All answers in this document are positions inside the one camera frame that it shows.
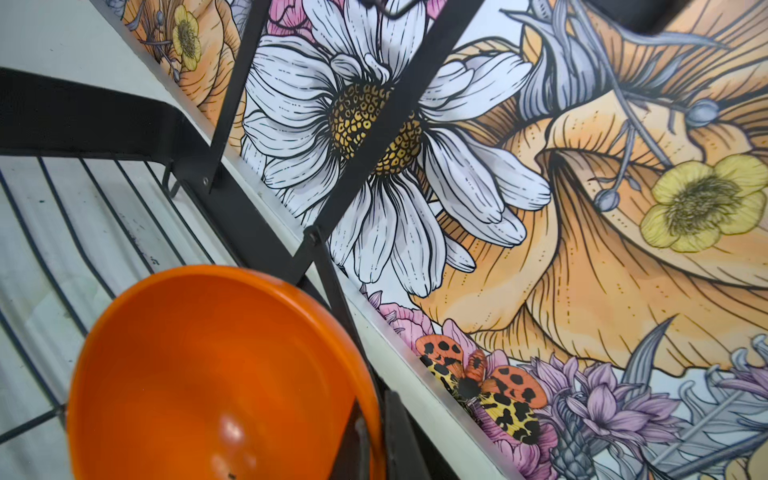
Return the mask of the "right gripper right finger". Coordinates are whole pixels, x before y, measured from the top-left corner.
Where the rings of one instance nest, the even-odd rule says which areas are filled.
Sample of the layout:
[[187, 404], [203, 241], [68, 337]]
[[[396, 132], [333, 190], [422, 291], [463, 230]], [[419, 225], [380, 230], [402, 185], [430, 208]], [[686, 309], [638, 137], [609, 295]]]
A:
[[384, 392], [383, 425], [389, 480], [429, 480], [430, 474], [400, 396]]

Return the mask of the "black wire dish rack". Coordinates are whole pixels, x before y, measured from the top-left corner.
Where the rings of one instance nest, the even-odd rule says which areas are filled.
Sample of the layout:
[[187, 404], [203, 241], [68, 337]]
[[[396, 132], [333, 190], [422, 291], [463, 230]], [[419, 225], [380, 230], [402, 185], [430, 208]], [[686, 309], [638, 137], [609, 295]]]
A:
[[386, 141], [415, 109], [479, 7], [476, 1], [444, 5], [404, 70], [371, 139], [361, 146], [361, 159], [344, 173], [295, 253], [273, 231], [265, 234], [262, 252], [249, 250], [265, 219], [222, 167], [235, 109], [267, 19], [267, 4], [254, 5], [246, 22], [246, 43], [211, 139], [167, 103], [6, 68], [1, 72], [1, 152], [13, 157], [149, 160], [164, 165], [222, 236], [240, 273], [286, 287], [315, 308], [316, 319], [343, 328], [354, 352], [362, 354], [351, 313], [358, 293], [340, 277], [327, 239], [373, 171]]

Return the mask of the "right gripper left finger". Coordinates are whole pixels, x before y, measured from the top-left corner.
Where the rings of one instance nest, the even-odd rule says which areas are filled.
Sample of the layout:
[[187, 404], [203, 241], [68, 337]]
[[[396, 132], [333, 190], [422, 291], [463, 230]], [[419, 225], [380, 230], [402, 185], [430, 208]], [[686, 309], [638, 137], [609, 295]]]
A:
[[370, 447], [364, 417], [359, 413], [350, 415], [329, 479], [369, 480]]

